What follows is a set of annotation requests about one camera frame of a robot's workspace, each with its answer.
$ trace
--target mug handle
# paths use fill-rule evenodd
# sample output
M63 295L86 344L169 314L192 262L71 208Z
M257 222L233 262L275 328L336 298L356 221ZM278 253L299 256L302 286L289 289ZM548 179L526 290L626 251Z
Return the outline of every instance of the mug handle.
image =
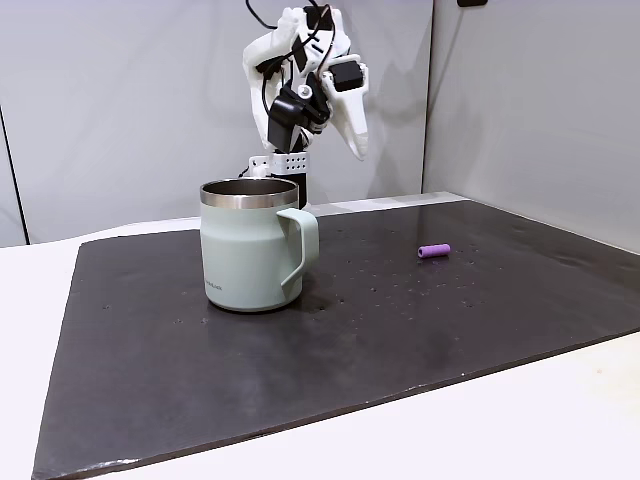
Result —
M277 215L282 218L293 220L300 226L302 261L300 262L300 265L298 265L298 267L280 284L282 288L287 288L298 280L318 258L320 253L318 220L316 220L316 217L314 217L312 213L298 210L297 208L280 210L277 212Z

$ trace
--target mug lid rim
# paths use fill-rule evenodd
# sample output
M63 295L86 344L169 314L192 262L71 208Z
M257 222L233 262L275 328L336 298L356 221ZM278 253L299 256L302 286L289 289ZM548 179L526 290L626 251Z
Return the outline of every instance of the mug lid rim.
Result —
M275 183L288 184L291 188L273 193L257 193L257 194L237 194L237 193L215 193L208 192L206 188L211 185L233 183L233 182L247 182L247 181L269 181ZM213 182L207 182L200 186L200 202L203 205L218 208L229 209L253 209L253 208L270 208L278 207L282 205L289 205L298 201L299 198L299 186L296 182L285 178L277 177L239 177L239 178L225 178L221 180L214 180Z

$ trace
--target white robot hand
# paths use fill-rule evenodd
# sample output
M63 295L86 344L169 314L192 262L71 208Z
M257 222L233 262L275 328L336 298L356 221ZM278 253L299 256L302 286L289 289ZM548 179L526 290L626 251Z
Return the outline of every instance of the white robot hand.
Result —
M244 50L251 106L265 149L304 152L329 121L363 159L368 133L362 97L369 74L349 55L340 10L328 5L286 8L272 32Z

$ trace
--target black cable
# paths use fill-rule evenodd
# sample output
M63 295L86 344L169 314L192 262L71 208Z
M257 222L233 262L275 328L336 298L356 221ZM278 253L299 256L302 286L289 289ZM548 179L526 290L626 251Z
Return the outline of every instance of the black cable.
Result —
M251 5L249 4L249 0L245 0L245 3L247 4L247 8L249 9L249 11L251 12L251 15L253 15L255 17L255 19L260 22L260 25L262 25L264 28L268 28L269 30L275 30L276 28L278 28L278 27L276 27L274 25L269 25L268 23L265 23L264 20L262 20L258 16L256 11L251 7Z
M300 45L298 45L295 48L292 48L291 51L289 51L289 53L287 53L284 56L276 58L272 63L270 63L266 69L267 72L271 70L277 63L284 62L289 57L291 57L292 55L295 55L297 52L302 50L311 40L315 38L316 34L320 30L322 17L326 15L327 11L330 11L328 8L329 5L325 5L324 9L322 10L320 9L320 6L317 4L315 0L309 0L309 3L316 8L318 13L318 23L316 24L316 28L313 30L313 33L309 35L304 42L300 43ZM267 115L269 115L269 107L267 106L266 92L267 92L267 76L265 75L264 77L262 77L262 105L264 106L264 111L267 112Z
M333 48L333 42L336 39L336 24L333 21L333 16L331 17L331 30L333 31L333 33L331 34L331 43L329 44L329 48L327 49L327 53L324 54L324 57L322 57L322 61L320 62L320 65L318 65L318 69L316 70L316 78L318 79L318 81L320 81L320 83L322 83L321 79L320 79L320 70L322 69L322 66L324 65L324 62L327 61L327 58L329 57L329 53L331 53L331 49Z

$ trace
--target stainless steel rim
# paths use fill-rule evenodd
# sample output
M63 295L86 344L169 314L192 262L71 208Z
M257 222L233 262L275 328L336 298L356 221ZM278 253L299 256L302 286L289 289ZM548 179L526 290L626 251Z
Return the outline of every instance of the stainless steel rim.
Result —
M273 177L229 178L202 185L200 201L218 208L279 207L298 201L298 184Z

